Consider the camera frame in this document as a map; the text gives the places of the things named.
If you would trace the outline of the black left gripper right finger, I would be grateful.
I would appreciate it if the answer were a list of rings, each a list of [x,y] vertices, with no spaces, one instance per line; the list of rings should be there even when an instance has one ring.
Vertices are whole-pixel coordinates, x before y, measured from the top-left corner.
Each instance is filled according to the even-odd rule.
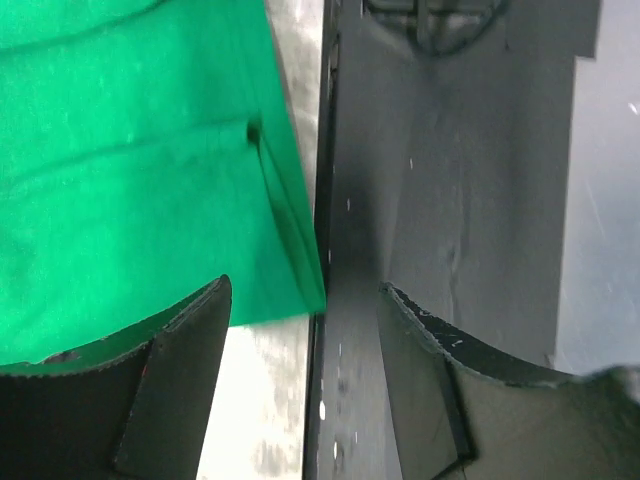
[[[385,283],[377,307],[406,479],[635,479],[639,370],[588,375],[496,349]]]

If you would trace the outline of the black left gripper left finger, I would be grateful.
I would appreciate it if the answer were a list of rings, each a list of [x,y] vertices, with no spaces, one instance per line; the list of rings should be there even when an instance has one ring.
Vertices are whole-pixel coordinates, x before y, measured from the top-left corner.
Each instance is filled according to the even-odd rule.
[[[220,277],[87,345],[1,369],[5,479],[193,479],[230,320]]]

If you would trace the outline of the green t shirt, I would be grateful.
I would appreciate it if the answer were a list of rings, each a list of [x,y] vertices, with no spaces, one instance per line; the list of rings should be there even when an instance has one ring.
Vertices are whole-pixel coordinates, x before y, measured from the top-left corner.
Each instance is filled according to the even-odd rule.
[[[235,326],[326,306],[265,4],[3,2],[2,370],[220,276]]]

